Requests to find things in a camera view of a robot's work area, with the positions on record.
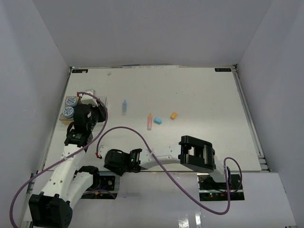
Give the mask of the blue highlighter pen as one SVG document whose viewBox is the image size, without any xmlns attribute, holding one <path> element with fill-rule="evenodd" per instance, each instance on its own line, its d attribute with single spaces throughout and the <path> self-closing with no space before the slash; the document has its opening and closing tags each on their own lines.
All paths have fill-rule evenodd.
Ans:
<svg viewBox="0 0 304 228">
<path fill-rule="evenodd" d="M 127 101 L 124 100 L 122 104 L 122 115 L 125 115 L 127 111 Z"/>
</svg>

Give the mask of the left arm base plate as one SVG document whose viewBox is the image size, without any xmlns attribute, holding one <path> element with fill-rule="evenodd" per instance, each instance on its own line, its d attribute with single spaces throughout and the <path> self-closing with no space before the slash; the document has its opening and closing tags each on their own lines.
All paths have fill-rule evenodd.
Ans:
<svg viewBox="0 0 304 228">
<path fill-rule="evenodd" d="M 85 191 L 112 191 L 115 188 L 115 176 L 114 175 L 94 175 L 93 184 Z"/>
</svg>

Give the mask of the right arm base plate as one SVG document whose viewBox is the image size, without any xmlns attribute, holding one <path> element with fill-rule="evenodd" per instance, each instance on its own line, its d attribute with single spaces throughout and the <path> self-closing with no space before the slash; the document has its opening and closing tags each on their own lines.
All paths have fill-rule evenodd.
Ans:
<svg viewBox="0 0 304 228">
<path fill-rule="evenodd" d="M 224 182 L 217 183 L 209 175 L 198 175 L 199 199 L 205 201 L 227 201 L 228 191 Z M 243 186 L 239 188 L 241 179 L 239 174 L 232 174 L 229 182 L 230 200 L 244 201 Z"/>
</svg>

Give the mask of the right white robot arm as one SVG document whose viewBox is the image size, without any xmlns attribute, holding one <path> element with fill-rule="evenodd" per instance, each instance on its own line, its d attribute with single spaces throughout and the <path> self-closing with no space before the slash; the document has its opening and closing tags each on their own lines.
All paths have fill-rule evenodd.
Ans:
<svg viewBox="0 0 304 228">
<path fill-rule="evenodd" d="M 139 173 L 153 167 L 180 164 L 194 172 L 207 173 L 219 189 L 226 189 L 232 179 L 224 172 L 224 164 L 216 157 L 212 143 L 191 136 L 182 136 L 178 144 L 163 150 L 150 152 L 134 149 L 125 153 L 118 149 L 109 150 L 104 157 L 104 168 L 122 176 L 126 172 Z"/>
</svg>

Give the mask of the orange pink highlighter pen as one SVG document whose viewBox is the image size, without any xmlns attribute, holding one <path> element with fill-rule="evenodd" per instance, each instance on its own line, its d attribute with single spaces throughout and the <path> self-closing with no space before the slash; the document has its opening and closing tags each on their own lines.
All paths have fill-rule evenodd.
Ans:
<svg viewBox="0 0 304 228">
<path fill-rule="evenodd" d="M 153 115 L 150 113 L 148 115 L 148 120 L 147 120 L 147 130 L 150 131 L 152 129 L 152 123 L 153 123 Z"/>
</svg>

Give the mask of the yellow highlighter cap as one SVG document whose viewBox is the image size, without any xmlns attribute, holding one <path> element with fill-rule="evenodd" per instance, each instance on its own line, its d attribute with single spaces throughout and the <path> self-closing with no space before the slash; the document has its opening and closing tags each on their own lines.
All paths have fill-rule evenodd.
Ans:
<svg viewBox="0 0 304 228">
<path fill-rule="evenodd" d="M 174 120 L 174 119 L 176 119 L 177 115 L 178 115 L 178 114 L 177 114 L 176 112 L 173 112 L 173 113 L 171 114 L 170 118 L 171 118 L 172 120 Z"/>
</svg>

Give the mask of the blue cleaning gel jar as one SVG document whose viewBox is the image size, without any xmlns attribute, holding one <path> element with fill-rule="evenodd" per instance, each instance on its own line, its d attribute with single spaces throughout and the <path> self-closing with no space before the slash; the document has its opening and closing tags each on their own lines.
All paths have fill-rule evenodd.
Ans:
<svg viewBox="0 0 304 228">
<path fill-rule="evenodd" d="M 66 118 L 66 119 L 71 119 L 73 118 L 74 115 L 74 108 L 67 106 L 63 109 L 62 115 Z"/>
<path fill-rule="evenodd" d="M 65 99 L 66 107 L 75 107 L 78 104 L 78 97 L 75 96 L 68 96 Z"/>
</svg>

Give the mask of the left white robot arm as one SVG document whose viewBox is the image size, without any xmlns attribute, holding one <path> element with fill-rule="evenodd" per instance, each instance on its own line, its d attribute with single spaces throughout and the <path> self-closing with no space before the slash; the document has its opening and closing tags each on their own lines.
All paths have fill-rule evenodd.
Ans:
<svg viewBox="0 0 304 228">
<path fill-rule="evenodd" d="M 32 194 L 29 210 L 33 225 L 42 228 L 67 228 L 72 220 L 73 207 L 86 189 L 100 185 L 100 177 L 87 172 L 87 167 L 77 170 L 97 123 L 106 120 L 105 109 L 92 104 L 80 104 L 74 109 L 73 122 L 68 126 L 62 162 L 55 166 L 49 181 L 39 194 Z"/>
</svg>

